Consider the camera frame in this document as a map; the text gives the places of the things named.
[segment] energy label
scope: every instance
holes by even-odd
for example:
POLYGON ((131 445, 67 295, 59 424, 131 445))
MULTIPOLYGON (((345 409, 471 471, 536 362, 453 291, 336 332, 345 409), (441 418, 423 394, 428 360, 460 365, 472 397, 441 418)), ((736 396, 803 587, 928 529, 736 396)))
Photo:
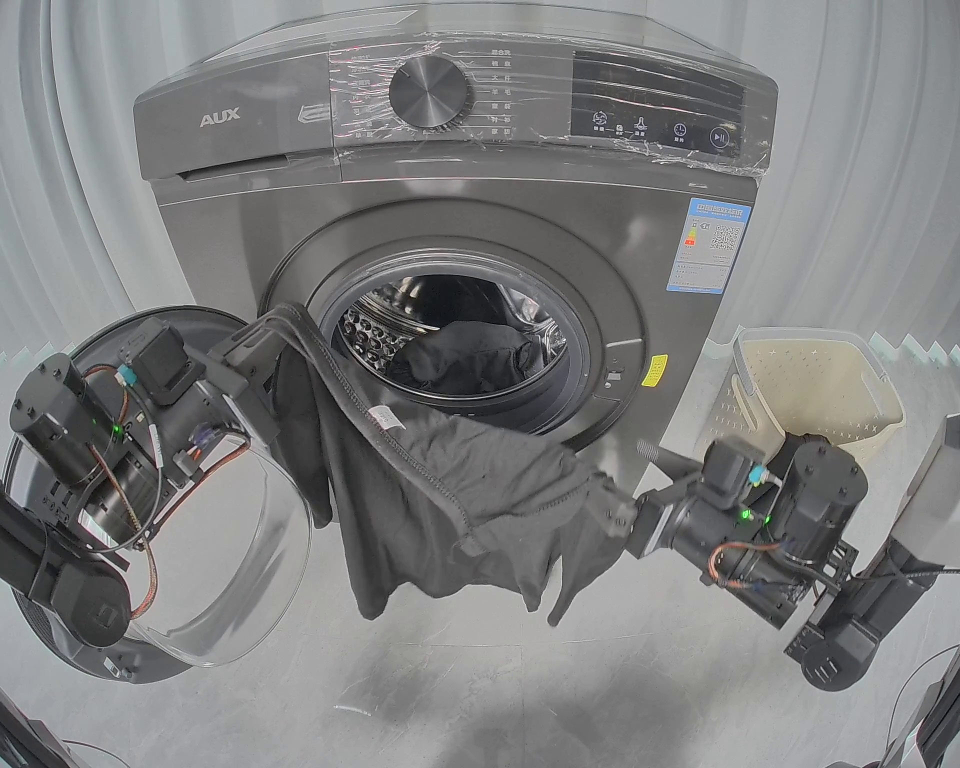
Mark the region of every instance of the energy label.
POLYGON ((693 198, 666 289, 722 294, 750 211, 748 205, 693 198))

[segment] white curtain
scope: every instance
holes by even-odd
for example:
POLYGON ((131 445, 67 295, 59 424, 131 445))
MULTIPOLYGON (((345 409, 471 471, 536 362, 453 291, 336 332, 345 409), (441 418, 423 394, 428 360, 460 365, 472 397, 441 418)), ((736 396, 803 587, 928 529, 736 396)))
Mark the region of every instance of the white curtain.
MULTIPOLYGON (((894 345, 907 333, 925 347, 960 342, 955 0, 593 5, 647 12, 780 86, 770 172, 714 340, 738 324, 815 324, 894 345)), ((242 37, 356 6, 0 3, 0 403, 22 374, 14 358, 27 365, 134 308, 191 301, 139 177, 137 94, 242 37)))

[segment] play/pause button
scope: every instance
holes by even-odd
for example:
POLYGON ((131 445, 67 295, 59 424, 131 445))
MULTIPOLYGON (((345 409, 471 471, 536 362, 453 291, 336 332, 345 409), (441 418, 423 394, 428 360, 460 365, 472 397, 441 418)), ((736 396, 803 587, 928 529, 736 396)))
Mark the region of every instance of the play/pause button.
POLYGON ((718 150, 722 150, 724 147, 730 144, 730 133, 726 128, 717 126, 710 132, 710 144, 712 144, 718 150))

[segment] rotary knob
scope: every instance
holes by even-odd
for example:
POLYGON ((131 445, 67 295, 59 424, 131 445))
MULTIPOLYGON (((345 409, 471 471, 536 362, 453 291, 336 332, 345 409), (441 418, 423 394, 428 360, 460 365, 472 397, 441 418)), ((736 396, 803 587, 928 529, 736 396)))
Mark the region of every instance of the rotary knob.
POLYGON ((415 128, 442 128, 464 110, 467 78, 440 56, 418 56, 403 64, 390 80, 390 106, 415 128))

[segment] qr code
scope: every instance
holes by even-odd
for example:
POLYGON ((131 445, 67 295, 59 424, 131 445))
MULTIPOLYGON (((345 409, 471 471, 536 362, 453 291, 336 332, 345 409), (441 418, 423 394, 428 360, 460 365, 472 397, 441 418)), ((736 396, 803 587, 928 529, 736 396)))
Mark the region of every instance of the qr code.
POLYGON ((740 240, 741 231, 740 227, 727 227, 723 224, 714 225, 710 247, 720 251, 733 251, 740 240))

